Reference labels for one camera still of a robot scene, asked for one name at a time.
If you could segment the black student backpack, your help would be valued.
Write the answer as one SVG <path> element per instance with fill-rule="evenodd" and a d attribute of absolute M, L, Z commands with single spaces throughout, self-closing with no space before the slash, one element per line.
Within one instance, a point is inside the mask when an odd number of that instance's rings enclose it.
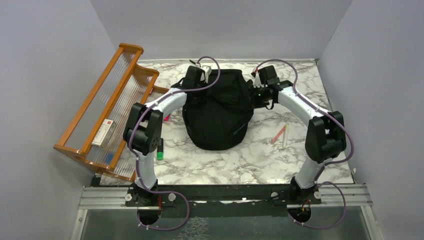
<path fill-rule="evenodd" d="M 250 84 L 240 69 L 214 69 L 209 75 L 212 87 L 187 95 L 182 107 L 186 131 L 195 146 L 223 151 L 240 144 L 254 114 Z"/>

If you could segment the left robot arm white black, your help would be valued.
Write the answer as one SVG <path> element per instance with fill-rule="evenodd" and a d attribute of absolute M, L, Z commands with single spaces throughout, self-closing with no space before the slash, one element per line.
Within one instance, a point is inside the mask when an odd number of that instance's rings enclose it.
<path fill-rule="evenodd" d="M 158 148 L 164 117 L 182 107 L 188 93 L 208 89 L 212 68 L 198 63 L 190 65 L 186 76 L 169 88 L 164 95 L 145 104 L 136 102 L 130 110 L 122 138 L 135 156 L 135 185 L 140 188 L 138 199 L 144 205 L 157 200 L 157 177 L 154 170 L 154 152 Z"/>

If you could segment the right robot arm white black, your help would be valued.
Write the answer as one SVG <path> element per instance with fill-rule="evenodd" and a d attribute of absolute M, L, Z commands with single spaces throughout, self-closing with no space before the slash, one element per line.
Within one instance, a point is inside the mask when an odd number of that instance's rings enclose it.
<path fill-rule="evenodd" d="M 307 126 L 306 160 L 292 178 L 292 187 L 288 190 L 289 199 L 300 204 L 308 198 L 308 190 L 315 187 L 325 165 L 346 149 L 344 117 L 338 111 L 330 112 L 320 108 L 300 93 L 289 80 L 280 80 L 272 65 L 256 68 L 252 74 L 260 80 L 260 85 L 254 85 L 250 89 L 253 108 L 271 110 L 274 104 L 279 104 Z"/>

